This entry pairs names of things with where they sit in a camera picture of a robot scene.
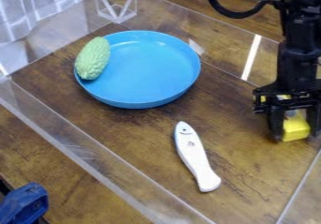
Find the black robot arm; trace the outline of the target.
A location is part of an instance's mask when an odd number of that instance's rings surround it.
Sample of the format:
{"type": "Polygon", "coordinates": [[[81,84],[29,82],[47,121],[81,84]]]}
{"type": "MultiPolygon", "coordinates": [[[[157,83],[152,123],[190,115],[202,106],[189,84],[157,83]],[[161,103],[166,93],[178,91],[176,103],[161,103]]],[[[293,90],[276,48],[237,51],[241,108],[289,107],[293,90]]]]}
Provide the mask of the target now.
{"type": "Polygon", "coordinates": [[[285,39],[279,44],[276,81],[253,90],[255,111],[268,117],[271,134],[285,135],[285,114],[304,110],[312,136],[321,133],[321,0],[265,0],[280,10],[285,39]]]}

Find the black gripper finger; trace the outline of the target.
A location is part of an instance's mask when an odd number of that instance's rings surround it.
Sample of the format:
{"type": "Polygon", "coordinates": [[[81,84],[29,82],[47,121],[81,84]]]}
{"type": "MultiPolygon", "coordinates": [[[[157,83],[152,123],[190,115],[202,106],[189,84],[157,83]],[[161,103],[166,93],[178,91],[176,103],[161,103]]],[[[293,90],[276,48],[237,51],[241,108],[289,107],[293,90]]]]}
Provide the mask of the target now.
{"type": "Polygon", "coordinates": [[[308,122],[311,134],[313,137],[317,137],[321,134],[321,104],[308,108],[308,122]]]}
{"type": "Polygon", "coordinates": [[[269,110],[269,127],[271,134],[279,142],[284,135],[284,119],[285,111],[280,107],[272,106],[269,110]]]}

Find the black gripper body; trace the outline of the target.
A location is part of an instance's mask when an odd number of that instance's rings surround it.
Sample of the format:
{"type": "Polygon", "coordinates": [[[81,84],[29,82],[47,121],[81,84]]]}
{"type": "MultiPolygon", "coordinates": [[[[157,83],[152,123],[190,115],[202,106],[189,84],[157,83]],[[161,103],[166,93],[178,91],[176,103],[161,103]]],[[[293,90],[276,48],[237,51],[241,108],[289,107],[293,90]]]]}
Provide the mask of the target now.
{"type": "Polygon", "coordinates": [[[272,107],[285,111],[315,108],[321,104],[321,81],[299,83],[292,88],[287,88],[280,82],[273,82],[256,88],[252,94],[256,113],[264,113],[272,107]]]}

